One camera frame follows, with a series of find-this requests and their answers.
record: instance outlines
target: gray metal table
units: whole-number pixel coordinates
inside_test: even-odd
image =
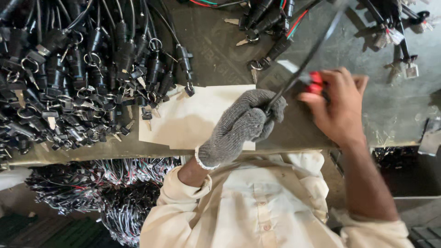
[[[194,54],[192,65],[196,75],[196,86],[251,84],[252,78],[246,68],[247,61],[260,58],[272,46],[269,36],[262,37],[258,45],[235,44],[244,39],[244,33],[237,26],[224,22],[224,18],[241,16],[240,7],[225,10],[203,8],[194,4],[178,4],[167,0],[175,20],[181,42]],[[297,0],[301,9],[309,0]],[[399,48],[388,45],[375,51],[371,35],[365,29],[375,23],[367,9],[351,8],[342,17],[336,31],[325,43],[308,70],[345,66],[352,73],[367,74],[370,81],[363,100],[363,124],[368,143],[371,146],[395,146],[417,144],[421,138],[424,120],[440,115],[441,98],[436,91],[441,88],[439,80],[441,60],[441,29],[415,34],[411,28],[405,30],[411,54],[418,54],[416,63],[420,77],[406,80],[402,75],[391,77],[391,68],[386,65],[401,56]],[[419,2],[411,7],[414,11],[429,10],[432,16],[441,15],[441,3],[430,5]],[[319,33],[333,15],[331,4],[322,3],[309,13],[293,36],[293,45],[280,56],[300,64],[309,52]],[[164,27],[159,28],[161,37],[169,37]],[[164,47],[170,41],[164,40]],[[290,74],[281,66],[274,65],[259,74],[258,88],[278,90],[286,83]],[[178,74],[179,82],[185,82]],[[295,89],[285,95],[288,107],[285,120],[277,124],[271,136],[256,145],[252,153],[276,153],[304,149],[320,149],[332,146],[326,136],[311,121],[308,108],[295,99]],[[138,141],[138,124],[132,133],[122,137],[122,142],[108,139],[93,147],[82,147],[70,151],[46,152],[40,145],[26,155],[14,152],[10,164],[31,165],[90,160],[99,158],[164,157],[191,154],[190,150],[170,150],[167,146]]]

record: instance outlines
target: white paper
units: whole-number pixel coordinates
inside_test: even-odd
[[[195,94],[188,97],[184,87],[177,85],[169,92],[168,102],[158,109],[161,118],[155,111],[149,123],[139,118],[139,140],[170,146],[170,149],[193,150],[202,145],[213,132],[223,112],[247,91],[256,85],[231,85],[194,87]],[[255,150],[254,142],[245,142],[244,150]]]

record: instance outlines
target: gray knit glove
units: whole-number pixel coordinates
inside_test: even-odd
[[[204,169],[215,169],[220,163],[234,161],[242,152],[245,141],[266,139],[274,127],[274,121],[283,121],[285,98],[280,97],[271,108],[267,120],[262,109],[275,95],[269,90],[249,90],[228,108],[215,126],[211,137],[199,148],[195,156]]]

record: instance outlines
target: red wire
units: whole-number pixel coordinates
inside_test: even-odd
[[[305,10],[305,12],[303,12],[303,13],[299,16],[299,18],[297,18],[297,21],[295,21],[294,25],[292,25],[292,27],[291,27],[291,29],[289,30],[289,32],[286,33],[286,37],[289,36],[289,34],[290,34],[290,33],[292,32],[292,30],[294,29],[294,27],[299,23],[300,19],[301,19],[304,15],[306,15],[307,12],[308,12],[308,10]]]
[[[204,7],[211,7],[211,6],[207,5],[207,4],[198,3],[198,2],[196,2],[195,0],[190,0],[190,1],[191,1],[192,3],[197,4],[197,5],[201,5],[201,6],[204,6]]]

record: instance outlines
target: person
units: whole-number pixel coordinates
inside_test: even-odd
[[[258,159],[232,163],[244,141],[267,138],[274,122],[284,117],[283,98],[267,120],[261,108],[274,93],[250,90],[224,112],[195,156],[167,173],[157,206],[142,227],[140,247],[413,247],[363,134],[368,77],[345,68],[320,75],[328,82],[330,102],[310,93],[299,98],[346,161],[347,209],[333,211],[343,226],[340,235],[325,224],[328,188],[319,171],[321,154],[302,153],[294,164]]]

